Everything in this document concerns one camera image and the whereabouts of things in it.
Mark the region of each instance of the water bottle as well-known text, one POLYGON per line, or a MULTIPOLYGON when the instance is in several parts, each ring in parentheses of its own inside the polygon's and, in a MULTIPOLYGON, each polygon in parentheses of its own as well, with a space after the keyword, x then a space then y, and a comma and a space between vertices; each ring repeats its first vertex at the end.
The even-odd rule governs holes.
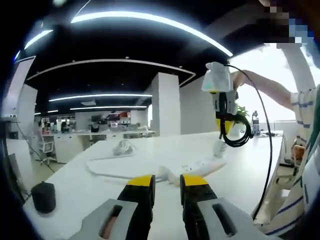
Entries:
POLYGON ((252 130, 254 136, 260 135, 260 126, 257 111, 254 111, 252 114, 252 130))

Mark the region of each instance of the person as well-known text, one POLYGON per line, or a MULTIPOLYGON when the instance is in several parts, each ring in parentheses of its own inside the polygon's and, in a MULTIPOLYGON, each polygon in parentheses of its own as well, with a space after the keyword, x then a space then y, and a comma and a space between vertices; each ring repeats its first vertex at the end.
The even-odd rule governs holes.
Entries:
MULTIPOLYGON (((271 12, 273 11, 272 7, 276 7, 274 1, 259 1, 265 7, 270 7, 271 12)), ((295 2, 298 6, 302 4, 300 0, 295 0, 295 2)), ((310 13, 313 11, 310 6, 311 4, 303 5, 305 12, 310 13)), ((289 15, 277 12, 275 18, 283 19, 285 18, 284 16, 288 17, 289 15)), ((320 52, 317 41, 308 39, 306 48, 312 56, 315 66, 320 68, 320 52)), ((290 92, 280 83, 249 70, 236 71, 231 74, 231 78, 233 78, 235 90, 242 85, 254 85, 259 91, 268 95, 278 104, 295 113, 298 125, 298 136, 295 144, 299 146, 298 149, 300 151, 303 149, 296 182, 277 214, 270 221, 260 226, 260 230, 268 236, 275 235, 285 238, 292 235, 291 230, 301 222, 303 215, 308 214, 311 206, 316 204, 317 196, 319 195, 317 192, 320 188, 320 178, 319 176, 312 176, 312 180, 310 180, 309 172, 310 169, 318 167, 317 170, 320 175, 320 149, 316 149, 320 138, 320 86, 318 85, 305 92, 290 92), (312 191, 307 191, 307 184, 312 186, 309 187, 309 189, 312 188, 312 191)))

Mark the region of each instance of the office chair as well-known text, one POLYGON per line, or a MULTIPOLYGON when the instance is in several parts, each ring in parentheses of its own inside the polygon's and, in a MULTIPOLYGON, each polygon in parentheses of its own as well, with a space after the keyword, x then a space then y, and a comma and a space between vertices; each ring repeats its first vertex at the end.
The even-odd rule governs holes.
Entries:
POLYGON ((42 132, 39 130, 37 131, 37 136, 39 140, 39 150, 45 154, 45 158, 41 160, 42 163, 45 163, 47 165, 50 164, 50 161, 57 161, 57 159, 53 158, 53 151, 54 151, 54 142, 53 141, 45 141, 44 136, 42 135, 42 132))

